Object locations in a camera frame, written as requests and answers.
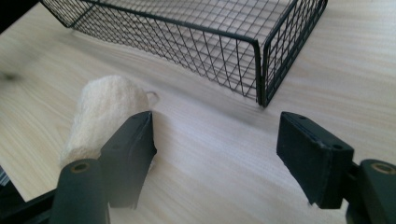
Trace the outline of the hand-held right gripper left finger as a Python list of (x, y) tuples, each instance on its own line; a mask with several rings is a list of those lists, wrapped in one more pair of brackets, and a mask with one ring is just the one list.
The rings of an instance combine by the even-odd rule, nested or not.
[(129, 117), (109, 138), (99, 161), (112, 208), (136, 209), (156, 153), (151, 111)]

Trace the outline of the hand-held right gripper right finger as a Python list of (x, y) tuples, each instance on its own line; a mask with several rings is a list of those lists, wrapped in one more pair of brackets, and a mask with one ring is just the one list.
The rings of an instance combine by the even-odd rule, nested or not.
[(313, 120), (283, 111), (276, 154), (296, 179), (310, 203), (338, 209), (342, 183), (352, 164), (354, 149)]

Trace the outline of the white towel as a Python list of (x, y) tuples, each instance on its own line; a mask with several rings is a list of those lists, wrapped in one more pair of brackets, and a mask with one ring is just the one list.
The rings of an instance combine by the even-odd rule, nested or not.
[(59, 165), (98, 159), (101, 148), (131, 116), (149, 110), (147, 93), (131, 79), (112, 75), (90, 81), (81, 91)]

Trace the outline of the black wire mesh basket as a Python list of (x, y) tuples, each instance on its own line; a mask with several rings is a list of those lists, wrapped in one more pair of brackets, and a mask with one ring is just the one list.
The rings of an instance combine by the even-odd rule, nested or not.
[(266, 107), (328, 0), (39, 0), (66, 28), (156, 54)]

